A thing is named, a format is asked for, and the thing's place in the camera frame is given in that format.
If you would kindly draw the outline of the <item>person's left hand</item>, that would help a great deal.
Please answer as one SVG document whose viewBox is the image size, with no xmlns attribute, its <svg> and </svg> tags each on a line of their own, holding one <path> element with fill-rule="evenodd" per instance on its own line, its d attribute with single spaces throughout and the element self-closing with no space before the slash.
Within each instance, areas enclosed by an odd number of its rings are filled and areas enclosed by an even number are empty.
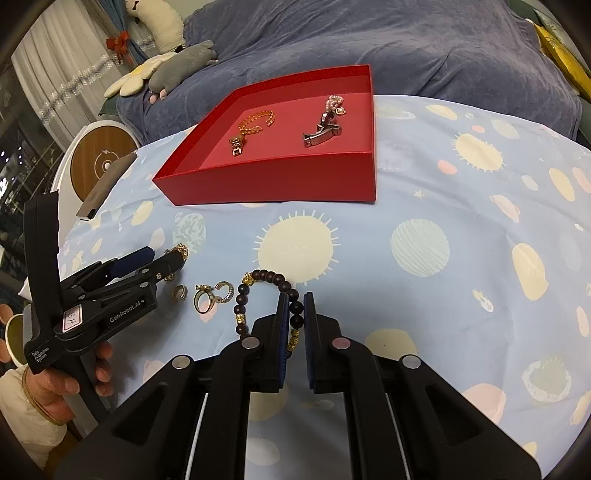
<svg viewBox="0 0 591 480">
<path fill-rule="evenodd" d="M 63 426 L 45 420 L 27 400 L 21 379 L 25 367 L 8 370 L 1 376 L 1 414 L 14 434 L 32 430 L 35 435 L 42 429 L 62 433 L 74 414 L 65 401 L 80 392 L 79 382 L 72 376 L 55 369 L 39 374 L 29 372 L 27 385 L 32 396 Z"/>
</svg>

